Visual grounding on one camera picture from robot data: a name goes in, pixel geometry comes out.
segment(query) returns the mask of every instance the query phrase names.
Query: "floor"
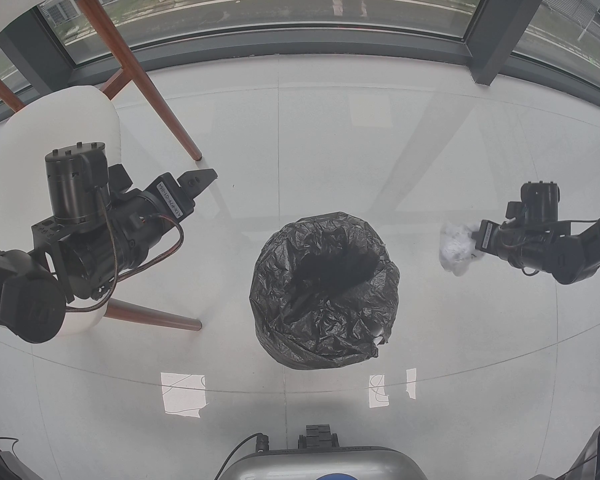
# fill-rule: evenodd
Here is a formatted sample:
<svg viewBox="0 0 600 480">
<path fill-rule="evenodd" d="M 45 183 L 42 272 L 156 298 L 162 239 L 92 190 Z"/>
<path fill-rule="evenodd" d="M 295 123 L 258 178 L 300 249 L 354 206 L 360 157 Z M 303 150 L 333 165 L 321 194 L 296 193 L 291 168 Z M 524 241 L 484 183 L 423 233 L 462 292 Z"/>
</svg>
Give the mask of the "floor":
<svg viewBox="0 0 600 480">
<path fill-rule="evenodd" d="M 184 222 L 181 251 L 116 297 L 204 328 L 104 319 L 33 346 L 0 328 L 0 435 L 20 439 L 30 468 L 45 480 L 209 478 L 243 437 L 295 447 L 315 423 L 341 445 L 405 452 L 430 480 L 527 480 L 572 464 L 600 424 L 600 270 L 561 286 L 485 257 L 455 277 L 438 241 L 448 220 L 503 220 L 528 180 L 559 183 L 561 218 L 598 218 L 599 108 L 373 57 L 248 58 L 152 78 L 219 178 Z M 135 87 L 114 103 L 136 186 L 194 168 Z M 384 240 L 400 308 L 378 358 L 291 370 L 256 340 L 253 265 L 280 226 L 334 211 Z"/>
</svg>

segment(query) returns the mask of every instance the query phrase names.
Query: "trash bag opening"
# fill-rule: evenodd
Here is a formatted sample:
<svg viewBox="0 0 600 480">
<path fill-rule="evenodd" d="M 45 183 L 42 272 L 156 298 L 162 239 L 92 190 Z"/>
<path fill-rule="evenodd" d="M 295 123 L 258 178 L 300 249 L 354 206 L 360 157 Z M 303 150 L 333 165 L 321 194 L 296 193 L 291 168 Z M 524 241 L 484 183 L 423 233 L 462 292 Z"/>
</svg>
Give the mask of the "trash bag opening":
<svg viewBox="0 0 600 480">
<path fill-rule="evenodd" d="M 340 295 L 354 286 L 369 281 L 380 258 L 371 249 L 362 249 L 340 241 L 337 248 L 309 253 L 302 258 L 290 288 L 290 303 L 294 313 L 309 300 Z"/>
</svg>

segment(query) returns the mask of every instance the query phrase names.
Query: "black plastic bag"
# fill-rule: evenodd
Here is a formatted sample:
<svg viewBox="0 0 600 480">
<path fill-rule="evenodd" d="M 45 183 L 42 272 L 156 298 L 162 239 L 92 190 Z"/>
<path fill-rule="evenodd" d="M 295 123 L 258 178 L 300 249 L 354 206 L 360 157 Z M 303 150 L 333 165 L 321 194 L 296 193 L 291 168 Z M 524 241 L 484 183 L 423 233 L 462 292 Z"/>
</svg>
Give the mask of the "black plastic bag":
<svg viewBox="0 0 600 480">
<path fill-rule="evenodd" d="M 398 311 L 398 267 L 364 220 L 306 217 L 275 233 L 256 261 L 256 335 L 280 364 L 339 368 L 378 356 Z"/>
</svg>

